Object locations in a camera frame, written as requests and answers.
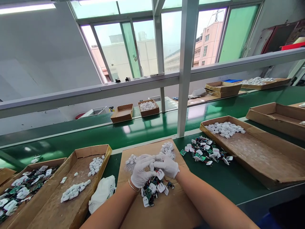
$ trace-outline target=cardboard box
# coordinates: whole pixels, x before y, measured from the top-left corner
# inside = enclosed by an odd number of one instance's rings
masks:
[[[230,121],[246,130],[226,139],[205,126]],[[204,121],[202,130],[268,189],[305,181],[305,149],[231,116]]]
[[[55,191],[60,181],[64,177],[65,171],[64,171],[63,163],[65,160],[66,158],[61,158],[51,161],[39,162],[36,164],[30,164],[0,188],[0,193],[2,194],[7,188],[11,187],[11,184],[16,179],[22,177],[23,176],[22,174],[24,172],[32,171],[33,169],[39,169],[43,165],[48,165],[49,167],[61,165],[28,203],[22,202],[22,204],[17,208],[14,214],[8,217],[3,223],[0,224],[1,229],[27,228],[27,226],[38,214],[38,212],[41,210],[41,208],[50,198],[51,194]]]
[[[35,215],[27,229],[74,229],[80,228],[88,213],[88,203],[95,192],[99,181],[104,173],[105,167],[111,155],[112,149],[109,145],[97,145],[76,149],[64,162],[62,167],[67,177],[64,184],[61,184],[50,195],[49,200],[43,208]],[[103,164],[97,174],[88,177],[90,171],[89,164],[93,158],[105,155]],[[91,183],[73,200],[61,203],[62,194],[73,184],[91,180]]]
[[[305,141],[305,126],[299,124],[305,121],[305,109],[273,102],[250,108],[246,118]]]
[[[266,83],[265,85],[242,84],[241,88],[247,88],[247,89],[253,89],[253,90],[265,90],[265,89],[268,89],[268,88],[285,85],[285,84],[289,83],[291,79],[277,78],[277,79],[274,79],[274,80],[275,81],[272,81],[272,82],[265,82]]]
[[[151,109],[151,110],[148,110],[148,111],[141,111],[140,110],[140,104],[144,103],[144,102],[149,102],[149,101],[153,102],[157,106],[157,108],[154,108],[154,109]],[[155,114],[160,113],[159,106],[158,106],[158,104],[156,104],[156,102],[154,100],[145,100],[145,101],[138,102],[138,104],[139,104],[139,110],[140,110],[140,113],[141,113],[142,117],[149,116],[149,115],[155,115]]]
[[[8,168],[0,168],[0,187],[12,179],[12,176],[15,174],[15,170]]]
[[[168,141],[173,143],[174,153],[176,155],[175,161],[179,166],[188,169],[172,139],[124,150],[121,158],[117,188],[120,189],[131,177],[131,173],[125,169],[125,161],[128,160],[131,154],[136,156],[142,154],[156,155],[160,152],[163,143]],[[141,196],[141,193],[139,193],[126,213],[120,229],[195,228],[202,223],[201,215],[182,190],[179,183],[177,183],[175,179],[168,177],[166,177],[166,179],[170,180],[175,185],[174,189],[169,189],[168,196],[161,193],[158,199],[155,200],[155,205],[153,207],[145,208],[143,205],[143,197]]]
[[[133,104],[118,106],[110,119],[113,123],[131,120],[132,113]]]
[[[241,89],[241,84],[218,81],[213,83],[207,83],[206,88],[209,89],[210,91],[215,91],[215,92],[235,91],[238,94],[239,90]]]
[[[216,96],[219,98],[229,97],[229,96],[235,96],[239,94],[239,90],[237,91],[226,91],[226,92],[215,92],[211,91],[209,89],[206,89],[207,93],[212,93],[212,96]]]

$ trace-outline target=pile of white parts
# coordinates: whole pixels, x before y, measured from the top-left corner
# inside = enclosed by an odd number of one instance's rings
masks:
[[[91,175],[94,176],[96,173],[99,172],[99,169],[102,166],[104,158],[105,158],[104,155],[102,155],[102,158],[100,157],[93,158],[93,161],[89,164],[90,172],[88,173],[88,177],[90,177]]]
[[[273,78],[261,78],[261,77],[255,77],[253,79],[244,80],[241,83],[247,84],[247,85],[265,85],[265,82],[274,81]]]
[[[60,202],[65,202],[67,200],[72,200],[78,196],[80,192],[82,192],[88,184],[91,183],[91,180],[87,180],[86,182],[82,182],[80,184],[74,184],[70,188],[68,188],[62,195]]]
[[[238,132],[241,132],[242,134],[246,132],[241,126],[237,126],[231,122],[215,122],[215,124],[210,124],[205,126],[205,128],[207,128],[213,134],[220,134],[220,136],[225,138],[230,138]]]
[[[171,142],[165,142],[160,149],[159,155],[165,154],[175,160],[174,146]]]
[[[147,110],[152,110],[154,108],[157,108],[157,106],[151,101],[145,102],[145,103],[140,103],[139,106],[140,106],[140,111],[147,111]]]
[[[125,162],[125,164],[131,164],[131,165],[133,165],[133,164],[135,164],[135,163],[137,163],[137,156],[135,156],[135,155],[131,155],[130,156],[130,158]]]

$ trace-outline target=table surface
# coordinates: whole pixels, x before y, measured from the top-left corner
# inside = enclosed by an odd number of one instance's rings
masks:
[[[304,87],[282,86],[188,107],[186,131],[198,129],[202,121],[212,118],[226,115],[231,115],[235,118],[245,117],[248,109],[254,106],[270,102],[290,105],[303,101],[305,101]],[[100,123],[101,119],[103,118],[95,116],[86,118],[86,120],[75,120],[61,123],[62,126],[56,124],[56,127],[54,127],[55,125],[51,125],[40,129],[37,128],[39,130],[32,129],[11,135],[3,135],[0,136],[0,144],[7,145],[13,142],[47,136],[50,135],[50,133],[59,131],[64,132],[71,129],[88,127],[90,125],[93,126]],[[61,157],[68,157],[74,149],[92,145],[109,144],[112,149],[119,149],[176,134],[177,119],[178,111],[174,110],[164,114],[152,115],[145,118],[138,118],[113,125],[105,125],[71,134],[2,148],[1,151],[5,153],[5,155],[8,155],[12,161],[16,160],[27,165],[33,157],[38,154],[42,155],[44,160],[52,160]],[[294,139],[258,123],[252,121],[247,122],[305,148],[305,143],[301,140]],[[200,135],[204,134],[199,133],[174,139],[174,142],[178,149],[181,150],[190,143],[191,139]],[[25,147],[30,148],[31,151],[26,151]],[[114,175],[117,181],[120,160],[121,153],[111,155],[103,177]],[[267,190],[256,178],[235,161],[233,161],[229,166],[224,163],[214,163],[213,167],[208,167],[202,163],[195,162],[189,155],[185,155],[184,160],[191,172],[215,187],[235,204],[272,192]],[[0,166],[20,170],[14,165],[8,164],[4,161],[0,162]]]

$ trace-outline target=bracelet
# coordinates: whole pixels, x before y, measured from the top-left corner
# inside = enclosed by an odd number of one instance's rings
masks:
[[[130,178],[128,179],[128,183],[129,183],[129,185],[130,185],[130,187],[133,189],[133,190],[135,190],[134,188],[133,188],[133,186],[130,184]]]

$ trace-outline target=hand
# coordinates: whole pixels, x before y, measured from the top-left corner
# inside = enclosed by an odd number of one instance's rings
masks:
[[[161,162],[154,162],[154,167],[162,169],[168,177],[175,178],[177,173],[180,172],[178,163],[167,155],[158,155],[156,160],[160,160]]]
[[[137,163],[134,166],[133,173],[131,175],[131,182],[137,188],[142,188],[143,185],[153,176],[157,176],[157,172],[146,172],[145,168],[149,166],[150,163],[155,162],[156,156],[143,154],[137,158]]]

